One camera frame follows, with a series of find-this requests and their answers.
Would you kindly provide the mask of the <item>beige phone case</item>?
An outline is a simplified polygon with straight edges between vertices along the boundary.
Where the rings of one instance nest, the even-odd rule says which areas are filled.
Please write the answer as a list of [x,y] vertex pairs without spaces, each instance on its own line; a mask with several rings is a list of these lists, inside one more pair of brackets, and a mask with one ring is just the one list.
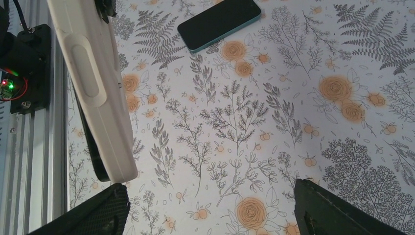
[[74,92],[113,183],[138,175],[133,130],[111,18],[114,0],[48,1]]

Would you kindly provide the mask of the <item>phone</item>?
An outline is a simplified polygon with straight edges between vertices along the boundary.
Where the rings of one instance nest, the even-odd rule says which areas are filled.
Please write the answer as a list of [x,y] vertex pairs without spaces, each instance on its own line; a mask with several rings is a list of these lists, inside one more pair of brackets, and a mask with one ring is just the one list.
[[102,159],[100,157],[99,154],[99,150],[97,147],[97,144],[95,142],[95,139],[91,133],[91,130],[88,126],[88,122],[86,120],[85,114],[83,112],[83,109],[81,107],[79,98],[76,94],[76,92],[74,92],[75,94],[75,99],[76,99],[76,103],[78,105],[78,110],[79,110],[79,114],[81,117],[81,122],[83,125],[83,129],[84,129],[84,133],[85,133],[85,137],[86,137],[86,142],[88,145],[88,151],[89,151],[89,156],[93,165],[93,169],[95,172],[96,177],[98,178],[99,181],[101,182],[108,182],[110,181],[110,178],[108,176],[108,173],[104,167],[104,164],[102,162]]

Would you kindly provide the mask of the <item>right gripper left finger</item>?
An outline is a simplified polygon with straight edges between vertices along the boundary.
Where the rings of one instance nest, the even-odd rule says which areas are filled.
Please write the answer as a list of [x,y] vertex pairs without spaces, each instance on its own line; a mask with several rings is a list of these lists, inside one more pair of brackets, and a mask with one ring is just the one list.
[[131,203],[127,187],[115,183],[31,235],[122,235]]

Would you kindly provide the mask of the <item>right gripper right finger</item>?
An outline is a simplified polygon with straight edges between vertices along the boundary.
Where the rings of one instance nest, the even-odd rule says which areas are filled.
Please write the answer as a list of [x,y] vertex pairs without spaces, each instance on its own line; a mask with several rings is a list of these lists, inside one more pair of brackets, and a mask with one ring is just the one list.
[[295,218],[301,235],[403,235],[307,179],[294,187]]

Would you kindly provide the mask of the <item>blue-green smartphone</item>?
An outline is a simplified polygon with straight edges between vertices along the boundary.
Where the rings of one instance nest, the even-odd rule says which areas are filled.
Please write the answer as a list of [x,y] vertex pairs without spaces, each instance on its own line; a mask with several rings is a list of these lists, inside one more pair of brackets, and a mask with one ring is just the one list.
[[253,0],[223,0],[177,27],[187,49],[196,53],[258,21],[261,9]]

